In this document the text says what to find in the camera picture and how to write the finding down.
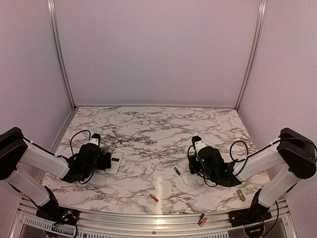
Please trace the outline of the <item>white battery cover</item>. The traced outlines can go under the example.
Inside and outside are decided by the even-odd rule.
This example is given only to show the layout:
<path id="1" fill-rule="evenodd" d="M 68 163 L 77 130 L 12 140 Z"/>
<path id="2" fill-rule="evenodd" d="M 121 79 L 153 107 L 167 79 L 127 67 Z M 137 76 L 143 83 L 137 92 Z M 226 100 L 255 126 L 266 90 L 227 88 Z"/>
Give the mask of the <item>white battery cover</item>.
<path id="1" fill-rule="evenodd" d="M 182 181 L 186 184 L 186 185 L 190 185 L 193 183 L 192 179 L 190 176 L 188 176 L 187 174 L 183 174 L 181 176 Z"/>

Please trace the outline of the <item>white remote control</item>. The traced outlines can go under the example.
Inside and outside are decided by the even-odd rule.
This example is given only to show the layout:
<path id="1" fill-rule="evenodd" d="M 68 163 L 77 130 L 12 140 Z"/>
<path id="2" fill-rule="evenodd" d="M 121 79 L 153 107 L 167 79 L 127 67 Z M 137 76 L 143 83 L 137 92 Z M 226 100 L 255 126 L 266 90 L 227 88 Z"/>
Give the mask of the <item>white remote control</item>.
<path id="1" fill-rule="evenodd" d="M 116 175 L 119 171 L 119 167 L 124 159 L 124 152 L 114 151 L 111 155 L 110 162 L 111 167 L 106 169 L 106 173 L 110 175 Z"/>

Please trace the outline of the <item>beige remote battery cover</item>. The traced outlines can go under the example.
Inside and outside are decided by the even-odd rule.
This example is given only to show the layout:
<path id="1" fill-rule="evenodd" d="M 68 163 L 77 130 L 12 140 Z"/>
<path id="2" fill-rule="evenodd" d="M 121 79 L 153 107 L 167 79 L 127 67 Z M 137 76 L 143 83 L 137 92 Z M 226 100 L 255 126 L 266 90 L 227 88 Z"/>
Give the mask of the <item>beige remote battery cover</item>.
<path id="1" fill-rule="evenodd" d="M 241 201 L 245 201 L 245 200 L 246 200 L 246 198 L 245 198 L 243 192 L 242 192 L 240 189 L 237 190 L 236 192 L 237 192 L 237 195 L 238 195 L 238 197 L 239 197 L 239 199 L 240 199 Z"/>

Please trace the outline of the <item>beige grey remote control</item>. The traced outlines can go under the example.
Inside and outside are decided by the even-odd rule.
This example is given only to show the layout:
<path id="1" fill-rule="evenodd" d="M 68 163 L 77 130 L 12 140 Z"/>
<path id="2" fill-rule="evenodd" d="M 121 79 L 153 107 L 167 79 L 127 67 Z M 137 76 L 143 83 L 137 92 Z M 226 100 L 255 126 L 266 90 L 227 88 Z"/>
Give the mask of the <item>beige grey remote control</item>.
<path id="1" fill-rule="evenodd" d="M 109 148 L 108 147 L 101 147 L 101 153 L 102 154 L 106 154 L 109 152 Z"/>

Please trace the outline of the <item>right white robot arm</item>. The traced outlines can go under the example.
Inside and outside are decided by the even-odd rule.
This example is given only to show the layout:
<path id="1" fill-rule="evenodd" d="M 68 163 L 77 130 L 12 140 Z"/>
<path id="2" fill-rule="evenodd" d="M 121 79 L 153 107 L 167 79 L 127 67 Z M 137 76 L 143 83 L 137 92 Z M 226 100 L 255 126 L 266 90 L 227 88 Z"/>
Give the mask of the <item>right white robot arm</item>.
<path id="1" fill-rule="evenodd" d="M 234 187 L 273 167 L 278 174 L 254 196 L 245 217 L 256 222 L 279 197 L 291 190 L 300 180 L 313 177 L 317 171 L 317 147 L 308 138 L 290 128 L 262 149 L 245 159 L 225 162 L 220 151 L 207 146 L 199 136 L 192 137 L 193 155 L 188 155 L 189 169 L 215 186 Z"/>

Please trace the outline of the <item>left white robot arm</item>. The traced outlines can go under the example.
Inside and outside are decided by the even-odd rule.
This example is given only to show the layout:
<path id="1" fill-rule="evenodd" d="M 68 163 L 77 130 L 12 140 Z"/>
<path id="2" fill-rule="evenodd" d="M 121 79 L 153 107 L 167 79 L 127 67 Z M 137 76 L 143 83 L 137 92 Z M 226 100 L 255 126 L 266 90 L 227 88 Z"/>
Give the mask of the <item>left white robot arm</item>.
<path id="1" fill-rule="evenodd" d="M 111 154 L 100 147 L 101 137 L 93 134 L 79 152 L 68 158 L 56 155 L 13 127 L 0 136 L 0 179 L 27 196 L 51 220 L 63 213 L 53 192 L 39 183 L 27 167 L 51 174 L 66 183 L 86 183 L 97 170 L 111 168 Z"/>

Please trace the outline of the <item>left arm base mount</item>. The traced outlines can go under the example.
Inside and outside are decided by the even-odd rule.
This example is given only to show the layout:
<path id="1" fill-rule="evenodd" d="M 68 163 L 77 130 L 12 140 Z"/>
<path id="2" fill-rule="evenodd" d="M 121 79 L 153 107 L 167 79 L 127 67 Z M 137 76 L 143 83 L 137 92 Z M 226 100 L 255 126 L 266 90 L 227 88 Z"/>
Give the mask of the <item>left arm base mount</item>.
<path id="1" fill-rule="evenodd" d="M 40 218 L 53 221 L 57 224 L 77 225 L 79 211 L 61 207 L 54 196 L 53 192 L 45 186 L 49 194 L 49 200 L 44 205 L 38 205 L 36 215 Z"/>

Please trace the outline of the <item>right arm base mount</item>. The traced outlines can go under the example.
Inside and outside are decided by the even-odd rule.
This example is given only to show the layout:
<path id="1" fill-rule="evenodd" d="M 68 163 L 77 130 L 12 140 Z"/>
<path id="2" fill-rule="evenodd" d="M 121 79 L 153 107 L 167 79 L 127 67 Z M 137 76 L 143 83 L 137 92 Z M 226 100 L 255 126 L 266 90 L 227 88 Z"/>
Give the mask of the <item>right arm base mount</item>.
<path id="1" fill-rule="evenodd" d="M 264 222 L 272 217 L 269 208 L 259 204 L 260 191 L 261 189 L 255 193 L 249 208 L 234 210 L 228 213 L 232 227 Z"/>

